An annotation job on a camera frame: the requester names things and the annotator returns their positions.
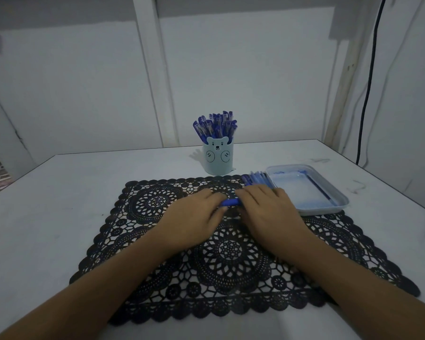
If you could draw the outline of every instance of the bear-shaped pen holder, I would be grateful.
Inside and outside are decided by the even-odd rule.
[[[228,137],[206,138],[203,144],[205,171],[212,175],[225,175],[233,170],[233,141],[228,144]]]

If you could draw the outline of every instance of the right hand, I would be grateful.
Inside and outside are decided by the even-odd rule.
[[[245,207],[239,209],[242,221],[255,240],[274,255],[291,261],[299,244],[316,238],[282,188],[251,185],[235,194]]]

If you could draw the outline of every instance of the tabletop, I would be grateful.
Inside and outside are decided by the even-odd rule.
[[[55,155],[0,192],[0,331],[68,285],[126,182],[207,176],[201,147]],[[230,174],[308,164],[350,200],[345,212],[420,288],[425,209],[317,140],[235,144]],[[359,339],[338,308],[308,304],[142,325],[101,339]]]

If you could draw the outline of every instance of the black cable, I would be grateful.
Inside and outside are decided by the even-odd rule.
[[[376,54],[376,37],[378,36],[379,21],[381,20],[381,14],[383,12],[383,8],[384,8],[385,3],[386,3],[386,0],[381,1],[381,5],[379,6],[379,11],[378,11],[378,16],[376,17],[375,28],[374,28],[374,31],[373,31],[372,60],[370,62],[370,72],[368,74],[367,94],[365,94],[365,101],[363,102],[362,114],[360,116],[359,141],[357,143],[357,159],[356,159],[357,165],[359,164],[360,146],[362,144],[363,119],[365,117],[365,109],[367,108],[368,96],[370,95],[370,87],[372,86],[373,66],[375,64],[375,54]]]

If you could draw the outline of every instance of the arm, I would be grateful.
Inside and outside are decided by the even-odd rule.
[[[0,340],[93,339],[121,303],[160,263],[208,239],[227,208],[204,189],[175,201],[138,241],[41,304],[0,334]]]
[[[315,280],[366,339],[425,339],[425,304],[318,239],[283,189],[254,185],[236,195],[254,238]]]

